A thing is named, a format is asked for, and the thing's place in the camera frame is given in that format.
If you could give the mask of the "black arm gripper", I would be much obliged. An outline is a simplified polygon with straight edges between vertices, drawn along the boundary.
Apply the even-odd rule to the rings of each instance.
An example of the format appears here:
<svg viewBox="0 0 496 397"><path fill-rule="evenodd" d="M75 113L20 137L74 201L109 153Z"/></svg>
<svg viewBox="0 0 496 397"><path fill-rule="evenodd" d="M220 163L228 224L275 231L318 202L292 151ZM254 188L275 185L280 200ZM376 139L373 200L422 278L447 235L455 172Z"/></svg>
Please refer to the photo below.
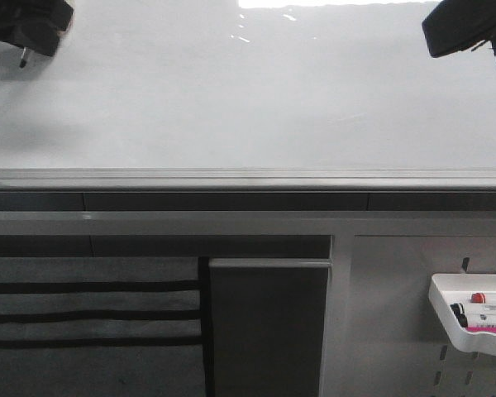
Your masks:
<svg viewBox="0 0 496 397"><path fill-rule="evenodd" d="M433 58L487 42L496 58L496 0L442 1L422 21L422 30Z"/></svg>

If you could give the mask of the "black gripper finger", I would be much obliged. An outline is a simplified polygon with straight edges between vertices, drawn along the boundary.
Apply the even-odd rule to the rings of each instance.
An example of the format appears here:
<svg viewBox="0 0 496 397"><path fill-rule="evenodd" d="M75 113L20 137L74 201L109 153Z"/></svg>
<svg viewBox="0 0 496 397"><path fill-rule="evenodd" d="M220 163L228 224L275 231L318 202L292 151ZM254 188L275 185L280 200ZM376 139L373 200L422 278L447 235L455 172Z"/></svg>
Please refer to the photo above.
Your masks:
<svg viewBox="0 0 496 397"><path fill-rule="evenodd" d="M0 41L53 56L73 15L64 0L0 0Z"/></svg>

